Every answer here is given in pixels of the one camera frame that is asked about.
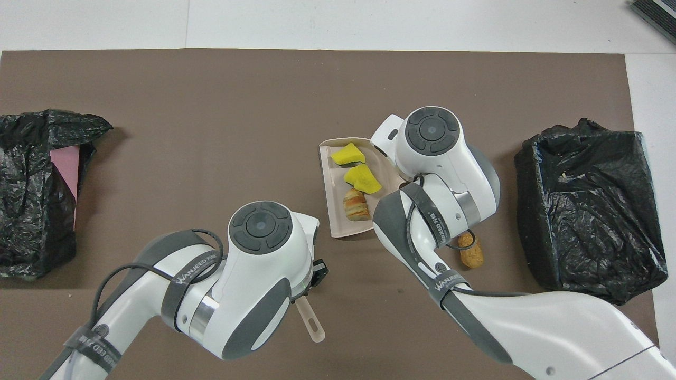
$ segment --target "robotic arm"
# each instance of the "robotic arm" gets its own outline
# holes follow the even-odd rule
[[[371,142],[412,180],[379,201],[376,235],[486,354],[536,379],[676,379],[659,349],[610,304],[563,291],[475,291],[435,253],[491,216],[500,198],[495,170],[465,143],[451,111],[392,115]]]
[[[154,316],[226,360],[260,348],[296,302],[306,326],[314,320],[312,339],[322,341],[305,299],[328,272],[322,260],[313,263],[318,226],[316,218],[258,201],[231,218],[226,260],[223,247],[219,252],[195,233],[204,231],[158,237],[41,378],[106,378]]]

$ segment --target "circular button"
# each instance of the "circular button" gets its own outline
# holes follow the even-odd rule
[[[446,125],[440,118],[427,118],[420,125],[420,135],[427,141],[442,138]]]
[[[267,212],[255,212],[247,220],[247,232],[252,236],[265,237],[272,230],[274,230],[274,218]]]

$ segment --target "trash bag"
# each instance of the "trash bag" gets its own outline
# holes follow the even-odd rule
[[[619,305],[667,279],[641,133],[583,118],[525,141],[514,164],[518,233],[542,287]]]
[[[0,276],[34,280],[75,256],[75,199],[49,152],[80,146],[79,188],[92,141],[110,129],[59,110],[0,116]]]

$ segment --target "beige handle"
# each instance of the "beige handle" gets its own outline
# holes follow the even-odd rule
[[[307,297],[304,295],[301,296],[295,301],[295,305],[300,313],[300,317],[303,319],[303,323],[305,323],[305,327],[308,328],[312,341],[314,343],[319,343],[324,340],[327,335],[324,332],[322,325],[319,323],[312,306],[310,306]]]

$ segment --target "white tile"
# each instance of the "white tile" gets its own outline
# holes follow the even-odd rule
[[[184,47],[189,0],[0,0],[0,50]]]
[[[625,0],[191,0],[187,46],[676,53]]]
[[[676,363],[676,54],[627,55],[634,127],[643,132],[671,277],[653,289],[662,353]]]

